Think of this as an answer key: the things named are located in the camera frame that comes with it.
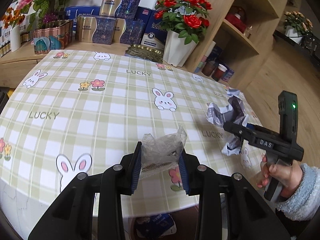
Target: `sleeve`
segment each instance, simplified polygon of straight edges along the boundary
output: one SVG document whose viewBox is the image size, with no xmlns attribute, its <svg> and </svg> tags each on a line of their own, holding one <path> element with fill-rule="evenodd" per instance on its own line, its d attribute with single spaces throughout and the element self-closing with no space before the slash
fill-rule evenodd
<svg viewBox="0 0 320 240">
<path fill-rule="evenodd" d="M 291 220 L 311 220 L 320 205 L 320 169 L 302 164 L 303 178 L 297 191 L 276 208 Z"/>
</svg>

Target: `silver bolt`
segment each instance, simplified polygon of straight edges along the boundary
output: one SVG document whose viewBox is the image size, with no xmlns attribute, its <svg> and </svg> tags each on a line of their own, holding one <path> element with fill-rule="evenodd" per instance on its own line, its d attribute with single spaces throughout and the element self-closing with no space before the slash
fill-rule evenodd
<svg viewBox="0 0 320 240">
<path fill-rule="evenodd" d="M 113 166 L 113 170 L 115 170 L 115 171 L 120 171 L 120 170 L 122 170 L 122 165 L 121 164 L 116 164 L 116 165 L 114 165 Z"/>
<path fill-rule="evenodd" d="M 87 174 L 85 172 L 81 172 L 77 175 L 78 179 L 84 179 L 87 176 Z"/>
<path fill-rule="evenodd" d="M 241 180 L 242 179 L 242 175 L 240 173 L 235 173 L 233 175 L 233 177 L 236 179 L 236 180 Z"/>
<path fill-rule="evenodd" d="M 198 171 L 205 171 L 206 169 L 207 169 L 207 167 L 204 166 L 204 165 L 199 165 L 198 166 Z"/>
</svg>

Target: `checkered tablecloth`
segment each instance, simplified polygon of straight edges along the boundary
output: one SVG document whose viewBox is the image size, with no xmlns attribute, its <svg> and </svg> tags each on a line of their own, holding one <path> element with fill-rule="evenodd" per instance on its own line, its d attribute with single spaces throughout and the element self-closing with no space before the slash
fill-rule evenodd
<svg viewBox="0 0 320 240">
<path fill-rule="evenodd" d="M 153 88 L 163 95 L 172 92 L 176 109 L 158 109 Z M 249 122 L 260 124 L 240 97 Z M 1 179 L 51 204 L 78 171 L 102 173 L 132 153 L 145 133 L 160 137 L 175 133 L 179 124 L 188 134 L 187 153 L 217 173 L 240 172 L 250 179 L 260 170 L 263 151 L 246 144 L 247 155 L 222 155 L 228 135 L 207 122 L 210 102 L 227 105 L 227 88 L 177 68 L 112 54 L 51 51 L 20 83 L 1 114 Z M 242 166 L 241 158 L 249 161 Z M 122 197 L 123 215 L 157 214 L 198 203 L 185 194 L 176 175 L 165 171 L 140 180 L 133 196 Z"/>
</svg>

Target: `white flower pot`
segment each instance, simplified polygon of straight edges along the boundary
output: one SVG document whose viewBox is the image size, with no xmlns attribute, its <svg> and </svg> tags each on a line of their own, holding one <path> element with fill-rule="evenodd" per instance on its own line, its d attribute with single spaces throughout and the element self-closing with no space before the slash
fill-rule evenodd
<svg viewBox="0 0 320 240">
<path fill-rule="evenodd" d="M 16 25 L 10 31 L 10 43 L 11 43 L 11 51 L 16 51 L 21 47 L 21 40 L 20 40 L 20 26 Z"/>
<path fill-rule="evenodd" d="M 185 38 L 178 38 L 178 36 L 178 33 L 168 31 L 163 60 L 169 65 L 182 67 L 197 44 L 191 41 L 191 43 L 184 45 Z"/>
<path fill-rule="evenodd" d="M 286 27 L 285 35 L 298 44 L 300 44 L 302 40 L 302 37 L 298 37 L 298 36 L 301 36 L 301 34 L 298 34 L 297 30 L 292 26 Z"/>
</svg>

